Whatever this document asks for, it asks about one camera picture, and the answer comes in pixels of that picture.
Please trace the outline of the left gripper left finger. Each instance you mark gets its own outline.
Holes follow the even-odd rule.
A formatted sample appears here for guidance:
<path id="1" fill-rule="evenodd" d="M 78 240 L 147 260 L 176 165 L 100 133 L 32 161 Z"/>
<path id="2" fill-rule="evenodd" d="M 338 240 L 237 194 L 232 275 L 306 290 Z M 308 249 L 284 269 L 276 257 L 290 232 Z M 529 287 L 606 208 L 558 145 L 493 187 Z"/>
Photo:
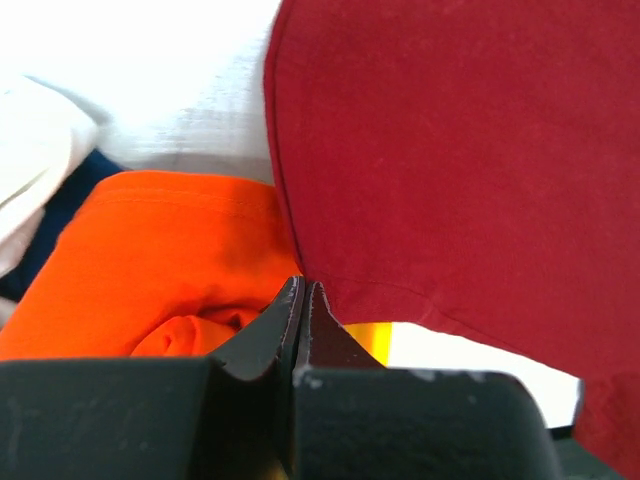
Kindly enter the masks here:
<path id="1" fill-rule="evenodd" d="M 304 299 L 304 279 L 288 279 L 257 319 L 210 355 L 209 479 L 290 472 L 292 373 Z"/>

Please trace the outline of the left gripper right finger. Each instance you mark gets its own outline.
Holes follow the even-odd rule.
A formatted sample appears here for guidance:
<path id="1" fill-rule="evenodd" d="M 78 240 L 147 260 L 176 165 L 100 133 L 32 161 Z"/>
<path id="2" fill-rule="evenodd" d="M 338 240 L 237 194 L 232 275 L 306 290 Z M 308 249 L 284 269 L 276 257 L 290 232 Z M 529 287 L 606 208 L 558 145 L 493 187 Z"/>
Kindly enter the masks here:
<path id="1" fill-rule="evenodd" d="M 386 479 L 385 371 L 308 285 L 293 370 L 296 479 Z"/>

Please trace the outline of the dark red t shirt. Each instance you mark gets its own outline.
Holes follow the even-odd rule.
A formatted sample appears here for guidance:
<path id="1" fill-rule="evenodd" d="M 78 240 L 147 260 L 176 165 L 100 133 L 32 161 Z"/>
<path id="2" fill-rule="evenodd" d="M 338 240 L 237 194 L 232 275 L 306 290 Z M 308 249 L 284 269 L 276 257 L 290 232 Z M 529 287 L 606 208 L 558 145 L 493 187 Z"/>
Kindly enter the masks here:
<path id="1" fill-rule="evenodd" d="M 580 378 L 639 475 L 639 5 L 285 1 L 264 67 L 298 264 L 339 320 Z"/>

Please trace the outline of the yellow plastic tray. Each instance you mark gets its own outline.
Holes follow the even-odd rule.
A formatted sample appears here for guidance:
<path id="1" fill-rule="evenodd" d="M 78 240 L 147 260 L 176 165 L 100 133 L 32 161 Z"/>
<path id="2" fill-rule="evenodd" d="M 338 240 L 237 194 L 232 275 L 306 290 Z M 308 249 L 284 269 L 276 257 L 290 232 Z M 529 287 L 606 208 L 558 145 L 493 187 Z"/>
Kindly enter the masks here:
<path id="1" fill-rule="evenodd" d="M 393 325 L 360 323 L 346 325 L 345 330 L 380 364 L 389 366 Z"/>

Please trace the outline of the orange t shirt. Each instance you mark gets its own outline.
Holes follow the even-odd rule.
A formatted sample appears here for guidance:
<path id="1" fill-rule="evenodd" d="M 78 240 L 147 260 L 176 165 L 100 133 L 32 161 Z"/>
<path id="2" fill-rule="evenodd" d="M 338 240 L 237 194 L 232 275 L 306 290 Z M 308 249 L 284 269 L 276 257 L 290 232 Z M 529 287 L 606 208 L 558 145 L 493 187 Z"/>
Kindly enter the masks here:
<path id="1" fill-rule="evenodd" d="M 273 187 L 117 174 L 61 233 L 1 331 L 1 356 L 204 355 L 298 272 Z"/>

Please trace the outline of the navy blue t shirt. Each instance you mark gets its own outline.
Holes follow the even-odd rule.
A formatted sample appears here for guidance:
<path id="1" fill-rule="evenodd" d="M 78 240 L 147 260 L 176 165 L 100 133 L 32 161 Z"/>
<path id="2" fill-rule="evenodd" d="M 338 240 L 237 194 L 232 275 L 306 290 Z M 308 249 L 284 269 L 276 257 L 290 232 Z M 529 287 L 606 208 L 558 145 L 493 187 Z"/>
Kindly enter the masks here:
<path id="1" fill-rule="evenodd" d="M 46 203 L 44 217 L 18 266 L 1 278 L 1 296 L 19 301 L 53 252 L 58 237 L 96 185 L 124 168 L 94 149 Z"/>

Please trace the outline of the white t shirt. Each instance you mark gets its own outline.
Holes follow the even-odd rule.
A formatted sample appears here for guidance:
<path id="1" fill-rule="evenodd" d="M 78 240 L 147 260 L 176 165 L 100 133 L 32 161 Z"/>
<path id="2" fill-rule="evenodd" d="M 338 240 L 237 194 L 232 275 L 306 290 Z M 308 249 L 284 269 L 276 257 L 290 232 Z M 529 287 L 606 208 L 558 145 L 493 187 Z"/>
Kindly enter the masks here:
<path id="1" fill-rule="evenodd" d="M 1 77 L 1 273 L 24 256 L 44 207 L 97 143 L 96 122 L 60 93 Z"/>

